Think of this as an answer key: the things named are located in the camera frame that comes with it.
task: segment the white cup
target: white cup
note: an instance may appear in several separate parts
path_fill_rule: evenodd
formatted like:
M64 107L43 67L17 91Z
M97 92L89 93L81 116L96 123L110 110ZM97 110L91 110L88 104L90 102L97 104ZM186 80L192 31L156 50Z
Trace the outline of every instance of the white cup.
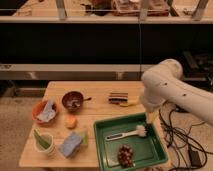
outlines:
M44 147L42 147L38 141L35 140L35 149L36 151L38 151L39 153L42 153L44 155L52 155L55 151L55 144L53 142L53 136L49 133L43 133L40 135L45 141L47 141L50 146L49 148L45 149Z

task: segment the white utensil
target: white utensil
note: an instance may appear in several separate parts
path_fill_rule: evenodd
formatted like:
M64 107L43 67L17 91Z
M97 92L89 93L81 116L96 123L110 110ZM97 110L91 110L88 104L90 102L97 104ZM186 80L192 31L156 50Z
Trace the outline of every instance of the white utensil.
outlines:
M118 133L118 134L113 134L113 135L108 135L105 137L106 141L112 141L112 140L117 140L121 139L124 137L128 136L133 136L133 135L138 135L140 137L145 137L146 136L146 129L143 125L137 125L136 130L130 131L130 132L123 132L123 133Z

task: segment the black cable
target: black cable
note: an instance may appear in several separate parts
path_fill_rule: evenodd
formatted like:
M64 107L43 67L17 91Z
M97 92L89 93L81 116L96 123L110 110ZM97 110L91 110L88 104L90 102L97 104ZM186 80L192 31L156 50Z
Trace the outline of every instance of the black cable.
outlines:
M167 140L167 135L169 135L169 133L168 132L170 132L169 130L167 130L164 126L162 126L163 127L163 130L164 130L164 132L165 132L165 141L167 142L167 143L169 143L169 141ZM175 129L179 129L180 131L183 131L185 134L186 134L186 131L184 131L183 129L181 129L181 128L179 128L179 127L174 127ZM187 143L186 142L184 142L184 144L182 145L182 146L177 146L177 148L178 149L181 149L181 148L184 148L184 147L186 147L187 146Z
M183 130L182 128L179 128L179 127L174 127L174 128L177 129L177 130L180 130L180 131L184 132L184 134L187 134L186 131ZM186 138L186 141L184 142L184 144L182 146L178 146L177 148L178 149L182 149L182 148L186 147L188 145L187 142L188 142L188 139Z
M140 63L139 80L141 80L141 76L142 76L142 29L141 29L141 23L140 23L140 16L138 17L138 28L139 28L139 63Z
M186 159L185 159L185 157L183 156L183 153L182 153L182 151L179 149L179 148L177 148L178 149L178 152L180 153L180 155L181 155L181 157L182 157L182 159L183 159L183 161L184 161L184 163L185 163L185 165L186 165L186 168L189 168L189 166L188 166L188 164L187 164L187 162L186 162Z
M188 131L187 135L189 135L189 134L191 133L192 127L204 125L205 123L206 123L206 122L201 122L201 123L198 123L198 124L191 125L190 128L189 128L189 131Z
M174 165L175 168L180 167L180 156L179 156L179 154L178 154L176 148L173 147L173 146L171 146L171 147L172 147L172 149L175 151L176 156L177 156L177 159L178 159L178 165L177 165L177 166L175 166L174 164L173 164L173 165Z
M185 133L185 131L180 131L181 128L177 128L177 127L172 127L172 119L171 119L171 115L173 112L169 113L169 124L166 123L166 121L163 119L162 115L161 115L161 110L159 110L159 118L162 122L162 124L164 125L164 130L169 134L172 135L172 139L174 140L174 135L177 136L180 140L182 140L183 142L185 142L186 144L196 148L197 150L201 151L202 153L204 153L204 162L200 167L174 167L172 169L170 169L170 171L172 170L195 170L195 169L199 169L202 168L206 165L207 163L207 152L204 150L204 148L202 147L202 145L200 143L198 143L195 139L193 139L192 137L190 137L189 135L187 135Z

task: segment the small bowl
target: small bowl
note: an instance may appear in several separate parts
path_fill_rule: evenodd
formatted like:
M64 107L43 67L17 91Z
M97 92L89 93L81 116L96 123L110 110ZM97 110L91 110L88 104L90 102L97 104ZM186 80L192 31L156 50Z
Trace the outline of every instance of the small bowl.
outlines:
M83 101L84 96L78 91L68 92L62 98L62 104L69 112L75 112L82 108Z
M32 110L31 115L32 115L32 119L33 119L33 121L34 121L35 123L37 123L37 124L47 124L47 123L52 122L52 120L54 120L54 118L56 117L56 116L55 116L55 117L54 117L53 119L51 119L49 122L43 122L43 121L37 119L37 115L39 115L39 114L43 111L43 109L44 109L44 107L45 107L46 104L47 104L47 100L41 101L41 102L37 103L37 104L33 107L33 110ZM53 110L55 110L56 115L57 115L59 109L58 109L58 106L56 105L55 102L54 102L54 104L53 104Z

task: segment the food tray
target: food tray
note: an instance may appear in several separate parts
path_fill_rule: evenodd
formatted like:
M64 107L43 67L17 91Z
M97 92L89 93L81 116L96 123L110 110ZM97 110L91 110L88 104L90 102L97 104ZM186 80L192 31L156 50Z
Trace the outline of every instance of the food tray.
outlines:
M113 141L105 140L106 136L135 130L137 125L145 125L145 121L145 114L138 113L94 123L100 170L129 171L150 167L168 160L153 124L150 125L146 137L135 135ZM117 160L118 149L125 144L133 149L133 167L123 168Z

